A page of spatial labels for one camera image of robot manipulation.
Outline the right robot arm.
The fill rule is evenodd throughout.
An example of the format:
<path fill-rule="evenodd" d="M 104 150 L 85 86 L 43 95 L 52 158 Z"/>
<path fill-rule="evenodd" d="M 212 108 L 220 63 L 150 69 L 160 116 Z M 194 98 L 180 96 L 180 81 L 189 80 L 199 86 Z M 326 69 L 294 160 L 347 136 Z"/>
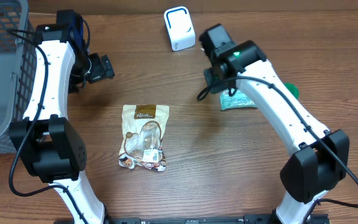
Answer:
<path fill-rule="evenodd" d="M 251 40 L 235 43 L 221 24 L 199 37 L 212 67 L 199 95 L 226 89 L 244 93 L 276 130 L 290 156 L 280 171 L 286 190 L 270 215 L 246 215 L 246 223 L 329 223 L 327 215 L 311 209 L 345 178 L 350 141 L 341 129 L 330 131 L 311 115 L 276 74 L 266 55 Z"/>

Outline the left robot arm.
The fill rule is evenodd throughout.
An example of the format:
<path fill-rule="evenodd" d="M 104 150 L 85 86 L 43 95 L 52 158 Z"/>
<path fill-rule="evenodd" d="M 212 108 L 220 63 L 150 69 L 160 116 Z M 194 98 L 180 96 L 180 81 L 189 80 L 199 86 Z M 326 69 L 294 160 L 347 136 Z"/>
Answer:
<path fill-rule="evenodd" d="M 114 78 L 108 56 L 88 52 L 90 38 L 83 34 L 89 31 L 72 9 L 59 10 L 53 24 L 37 26 L 31 39 L 24 30 L 8 30 L 33 45 L 37 57 L 29 105 L 22 121 L 9 125 L 17 153 L 8 183 L 20 197 L 55 189 L 73 216 L 70 223 L 112 223 L 86 176 L 86 146 L 67 113 L 70 93 Z"/>

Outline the teal wet wipes pack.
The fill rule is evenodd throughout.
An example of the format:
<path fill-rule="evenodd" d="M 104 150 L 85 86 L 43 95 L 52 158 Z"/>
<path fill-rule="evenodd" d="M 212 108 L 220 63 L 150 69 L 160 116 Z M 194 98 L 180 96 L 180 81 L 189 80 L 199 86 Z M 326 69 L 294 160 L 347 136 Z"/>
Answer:
<path fill-rule="evenodd" d="M 256 104 L 245 94 L 233 88 L 221 92 L 220 97 L 221 111 L 233 110 L 239 108 L 256 109 Z"/>

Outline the green lid glass jar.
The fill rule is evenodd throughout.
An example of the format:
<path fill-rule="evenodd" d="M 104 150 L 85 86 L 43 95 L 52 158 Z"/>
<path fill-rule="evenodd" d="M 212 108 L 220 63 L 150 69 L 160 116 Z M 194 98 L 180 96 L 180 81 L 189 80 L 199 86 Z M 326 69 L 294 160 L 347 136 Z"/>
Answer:
<path fill-rule="evenodd" d="M 284 84 L 289 92 L 296 98 L 299 99 L 300 91 L 299 89 L 292 83 L 285 83 Z"/>

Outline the dried food snack bag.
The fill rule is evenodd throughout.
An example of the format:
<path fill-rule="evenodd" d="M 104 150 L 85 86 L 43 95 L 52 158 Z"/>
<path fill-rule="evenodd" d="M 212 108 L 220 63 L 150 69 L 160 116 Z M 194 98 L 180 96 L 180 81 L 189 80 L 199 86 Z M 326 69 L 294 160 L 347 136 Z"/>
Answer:
<path fill-rule="evenodd" d="M 120 166 L 165 171 L 167 163 L 162 142 L 169 114 L 170 108 L 166 105 L 123 106 Z"/>

